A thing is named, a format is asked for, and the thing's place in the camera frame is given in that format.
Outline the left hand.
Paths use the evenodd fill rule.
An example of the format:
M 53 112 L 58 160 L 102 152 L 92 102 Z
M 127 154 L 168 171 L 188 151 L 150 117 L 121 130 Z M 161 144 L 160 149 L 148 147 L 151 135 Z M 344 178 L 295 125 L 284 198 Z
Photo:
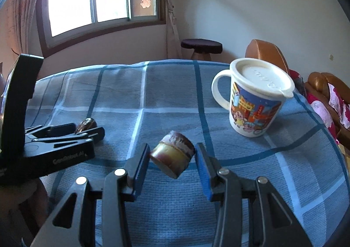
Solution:
M 1 246 L 30 246 L 47 219 L 47 209 L 40 179 L 1 187 Z

